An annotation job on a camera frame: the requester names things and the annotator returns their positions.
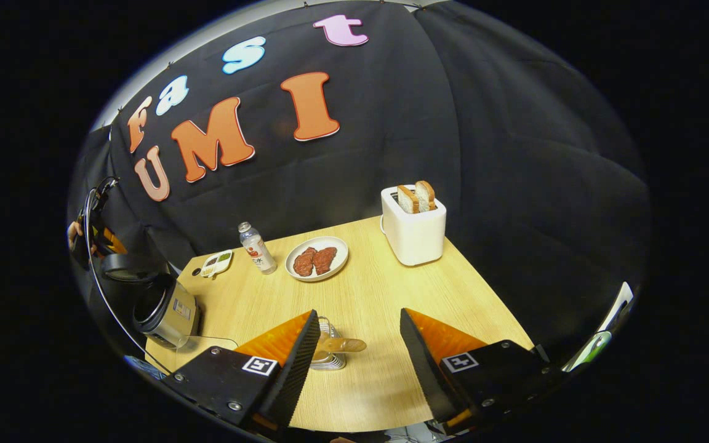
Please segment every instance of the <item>white plate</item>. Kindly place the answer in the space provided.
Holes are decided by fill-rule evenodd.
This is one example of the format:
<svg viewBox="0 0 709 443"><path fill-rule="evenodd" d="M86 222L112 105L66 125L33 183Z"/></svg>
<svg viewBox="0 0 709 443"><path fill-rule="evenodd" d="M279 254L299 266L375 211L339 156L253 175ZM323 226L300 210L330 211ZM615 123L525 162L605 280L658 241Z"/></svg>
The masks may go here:
<svg viewBox="0 0 709 443"><path fill-rule="evenodd" d="M220 259L220 257L227 254L228 258ZM231 263L231 258L233 256L234 252L231 249L222 250L221 252L216 252L213 255L209 255L204 266L202 266L201 276L212 277L215 274L225 271L228 269L228 264Z"/></svg>
<svg viewBox="0 0 709 443"><path fill-rule="evenodd" d="M338 252L335 253L335 258L332 259L330 263L330 270L322 275L316 274L316 267L313 267L313 271L308 277L303 277L295 272L294 264L295 258L302 254L308 247L312 247L316 250L322 250L326 247L337 247ZM320 281L326 278L332 277L341 270L343 264L346 263L346 259L349 258L349 247L346 246L346 242L343 239L337 237L316 237L309 239L309 241L304 241L299 244L298 247L292 249L292 252L286 257L286 272L292 277L301 281Z"/></svg>

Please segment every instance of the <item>toast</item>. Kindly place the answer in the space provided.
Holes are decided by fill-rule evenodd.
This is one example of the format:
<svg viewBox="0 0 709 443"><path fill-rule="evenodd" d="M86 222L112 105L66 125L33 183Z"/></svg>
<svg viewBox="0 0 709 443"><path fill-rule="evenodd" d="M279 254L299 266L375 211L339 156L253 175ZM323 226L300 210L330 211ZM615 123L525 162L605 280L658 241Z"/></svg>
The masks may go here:
<svg viewBox="0 0 709 443"><path fill-rule="evenodd" d="M419 202L419 211L425 212L427 210L435 210L436 204L434 202L434 188L425 182L420 180L414 184L414 194Z"/></svg>
<svg viewBox="0 0 709 443"><path fill-rule="evenodd" d="M420 212L420 201L417 200L417 196L403 185L399 185L399 206L407 214Z"/></svg>

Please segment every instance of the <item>toaster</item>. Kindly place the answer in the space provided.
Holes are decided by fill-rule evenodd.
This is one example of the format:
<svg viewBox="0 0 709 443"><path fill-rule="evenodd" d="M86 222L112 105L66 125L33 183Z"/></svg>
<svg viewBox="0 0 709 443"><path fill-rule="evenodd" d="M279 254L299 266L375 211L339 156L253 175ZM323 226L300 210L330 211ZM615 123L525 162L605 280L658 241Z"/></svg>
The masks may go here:
<svg viewBox="0 0 709 443"><path fill-rule="evenodd" d="M405 185L413 191L414 185ZM442 256L447 209L434 199L435 210L407 214L399 206L398 187L385 188L382 196L380 229L403 265L415 266Z"/></svg>

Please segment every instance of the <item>plastic bottle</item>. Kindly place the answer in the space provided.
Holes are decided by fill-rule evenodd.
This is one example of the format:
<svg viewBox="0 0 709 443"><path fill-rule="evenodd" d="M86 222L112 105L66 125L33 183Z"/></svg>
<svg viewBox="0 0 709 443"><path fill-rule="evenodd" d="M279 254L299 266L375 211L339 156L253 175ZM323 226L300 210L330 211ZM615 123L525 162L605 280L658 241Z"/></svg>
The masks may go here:
<svg viewBox="0 0 709 443"><path fill-rule="evenodd" d="M239 230L239 243L245 247L245 252L250 255L253 263L258 266L262 274L273 274L278 269L278 264L275 263L275 258L264 245L262 235L247 221L240 223L237 229Z"/></svg>

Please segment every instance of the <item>wire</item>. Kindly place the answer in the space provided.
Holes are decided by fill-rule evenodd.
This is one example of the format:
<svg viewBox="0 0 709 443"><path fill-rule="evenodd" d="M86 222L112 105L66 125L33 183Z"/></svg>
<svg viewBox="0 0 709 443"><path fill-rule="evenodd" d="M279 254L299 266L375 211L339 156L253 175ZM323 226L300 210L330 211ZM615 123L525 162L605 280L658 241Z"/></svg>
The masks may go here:
<svg viewBox="0 0 709 443"><path fill-rule="evenodd" d="M97 189L90 189L90 190L89 190L89 196L87 196L87 201L86 201L85 204L84 204L84 239L86 239L87 250L90 250L90 249L91 249L91 244L89 243L89 234L90 234L90 230L89 230L89 211L90 211L90 203L91 203L92 197L95 196L96 191L97 191ZM119 319L119 317L116 316L116 314L114 313L113 309L111 308L111 305L110 305L109 302L108 302L108 297L106 297L106 292L103 291L103 288L102 288L102 286L101 286L101 284L100 284L100 280L98 280L98 273L95 272L95 263L92 261L92 255L91 255L91 254L89 255L89 267L90 267L90 269L91 269L91 271L92 271L92 277L95 278L95 284L98 286L98 291L100 291L100 295L101 295L101 297L102 297L102 299L103 299L103 302L106 303L106 307L109 309L109 312L111 313L111 315L113 315L113 319L116 320L116 323L119 324L119 327L122 328L122 330L124 331L124 333L127 334L127 337L129 337L130 340L132 340L133 344L135 344L136 347L138 347L138 349L142 350L142 351L144 352L144 354L146 354L147 356L152 357L152 360L154 360L156 364L160 365L160 367L163 368L167 373L172 373L172 371L169 370L169 368L165 367L163 364L161 364L161 363L158 361L158 359L154 358L154 356L153 356L152 354L150 354L150 353L146 350L146 348L143 348L141 345L138 344L138 342L137 342L137 341L133 338L133 336L130 334L130 331L128 331L128 330L124 327L124 325L122 324L122 322L121 322L121 320Z"/></svg>
<svg viewBox="0 0 709 443"><path fill-rule="evenodd" d="M106 182L109 182L110 180L111 180L111 182L113 182L110 186L114 187L114 186L116 186L116 183L119 182L119 177L109 176L109 177L106 177L106 178L100 180L100 184L95 188L96 192L98 193L98 196L99 196L99 194L102 194L103 188L105 186L109 186L109 184Z"/></svg>
<svg viewBox="0 0 709 443"><path fill-rule="evenodd" d="M234 342L234 347L235 347L235 348L239 348L239 344L238 344L236 341L234 341L234 340L232 340L232 339L230 339L230 338L209 337L209 336L206 336L206 335L199 335L199 336L197 336L197 337L201 337L201 338L214 338L215 340L229 340L229 341L231 341L231 342Z"/></svg>

